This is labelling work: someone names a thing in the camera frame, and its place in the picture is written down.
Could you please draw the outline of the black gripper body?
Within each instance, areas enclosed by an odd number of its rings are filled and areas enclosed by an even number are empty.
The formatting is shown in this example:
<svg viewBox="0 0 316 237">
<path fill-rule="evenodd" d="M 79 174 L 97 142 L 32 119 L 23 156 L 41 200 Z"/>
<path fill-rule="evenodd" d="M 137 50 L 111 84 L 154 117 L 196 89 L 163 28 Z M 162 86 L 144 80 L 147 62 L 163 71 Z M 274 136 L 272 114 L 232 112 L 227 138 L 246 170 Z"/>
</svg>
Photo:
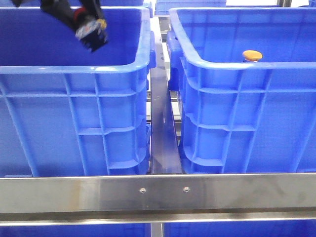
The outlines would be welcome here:
<svg viewBox="0 0 316 237">
<path fill-rule="evenodd" d="M 103 11 L 99 0 L 80 0 L 80 3 L 81 7 L 73 11 L 68 0 L 40 0 L 40 8 L 74 32 L 91 20 L 98 20 L 103 25 Z"/>
</svg>

